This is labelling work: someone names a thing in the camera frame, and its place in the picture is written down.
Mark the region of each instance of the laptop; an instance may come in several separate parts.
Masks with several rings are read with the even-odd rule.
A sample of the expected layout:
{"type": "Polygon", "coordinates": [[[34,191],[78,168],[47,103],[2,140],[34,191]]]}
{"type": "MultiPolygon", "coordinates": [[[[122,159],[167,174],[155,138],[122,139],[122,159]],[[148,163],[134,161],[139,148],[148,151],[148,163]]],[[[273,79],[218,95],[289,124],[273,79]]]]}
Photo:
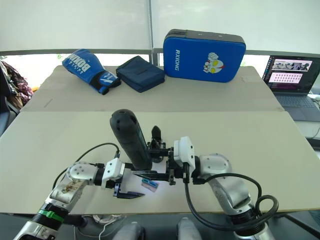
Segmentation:
{"type": "Polygon", "coordinates": [[[320,122],[320,110],[308,97],[320,72],[320,58],[271,55],[262,79],[295,121],[320,122]]]}

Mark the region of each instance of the laptop screen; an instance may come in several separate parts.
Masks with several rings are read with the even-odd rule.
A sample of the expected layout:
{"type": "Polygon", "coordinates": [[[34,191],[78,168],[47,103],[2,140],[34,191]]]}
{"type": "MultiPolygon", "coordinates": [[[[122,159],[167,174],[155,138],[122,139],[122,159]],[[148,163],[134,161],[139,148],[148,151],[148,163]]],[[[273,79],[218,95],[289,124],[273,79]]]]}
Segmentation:
{"type": "Polygon", "coordinates": [[[320,72],[320,58],[271,55],[262,80],[273,92],[309,93],[320,72]]]}

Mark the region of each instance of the cartoon sticker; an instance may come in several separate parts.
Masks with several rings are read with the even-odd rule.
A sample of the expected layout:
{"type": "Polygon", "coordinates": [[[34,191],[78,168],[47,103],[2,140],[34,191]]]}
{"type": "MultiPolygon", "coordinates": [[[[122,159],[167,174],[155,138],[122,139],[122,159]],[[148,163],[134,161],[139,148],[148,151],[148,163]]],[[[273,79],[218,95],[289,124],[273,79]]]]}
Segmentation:
{"type": "Polygon", "coordinates": [[[210,52],[208,55],[208,60],[204,63],[203,71],[205,73],[216,74],[220,72],[224,67],[224,63],[221,60],[218,60],[219,56],[210,52]]]}

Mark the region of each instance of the table surface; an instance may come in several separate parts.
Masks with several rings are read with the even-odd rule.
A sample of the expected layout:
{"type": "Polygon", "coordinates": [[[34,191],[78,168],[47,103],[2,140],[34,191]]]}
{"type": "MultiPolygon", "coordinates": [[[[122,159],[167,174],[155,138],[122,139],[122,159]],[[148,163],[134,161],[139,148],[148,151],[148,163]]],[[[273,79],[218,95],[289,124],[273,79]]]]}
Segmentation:
{"type": "MultiPolygon", "coordinates": [[[[115,73],[117,67],[105,68],[115,73]]],[[[123,108],[135,112],[284,111],[252,66],[240,67],[227,83],[166,76],[164,83],[143,93],[122,82],[106,95],[57,66],[21,111],[113,112],[123,108]]]]}
{"type": "MultiPolygon", "coordinates": [[[[56,176],[87,149],[117,143],[109,118],[112,112],[21,112],[0,137],[0,212],[35,213],[51,191],[56,176]]],[[[189,136],[196,154],[220,153],[233,171],[256,179],[263,194],[279,200],[280,211],[320,209],[320,160],[287,112],[136,112],[148,141],[158,125],[167,146],[189,136]]],[[[112,159],[111,146],[97,148],[83,158],[91,163],[112,159]]],[[[129,159],[122,151],[120,159],[129,159]]],[[[165,163],[153,164],[164,172],[165,163]]],[[[257,190],[247,183],[255,200],[257,190]]],[[[155,193],[141,186],[141,179],[126,174],[123,191],[145,196],[117,199],[113,190],[87,186],[73,214],[180,213],[189,212],[183,183],[160,182],[155,193]]],[[[210,186],[190,185],[199,212],[221,212],[210,186]]],[[[262,203],[267,210],[270,204],[262,203]]]]}

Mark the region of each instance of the black handheld device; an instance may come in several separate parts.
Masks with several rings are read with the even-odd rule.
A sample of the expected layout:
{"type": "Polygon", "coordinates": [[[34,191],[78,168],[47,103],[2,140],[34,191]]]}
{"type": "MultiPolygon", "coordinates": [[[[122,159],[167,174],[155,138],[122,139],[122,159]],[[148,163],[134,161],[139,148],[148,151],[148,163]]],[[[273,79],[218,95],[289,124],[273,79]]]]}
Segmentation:
{"type": "Polygon", "coordinates": [[[136,170],[150,170],[152,159],[135,114],[128,109],[115,111],[110,118],[112,131],[136,170]]]}

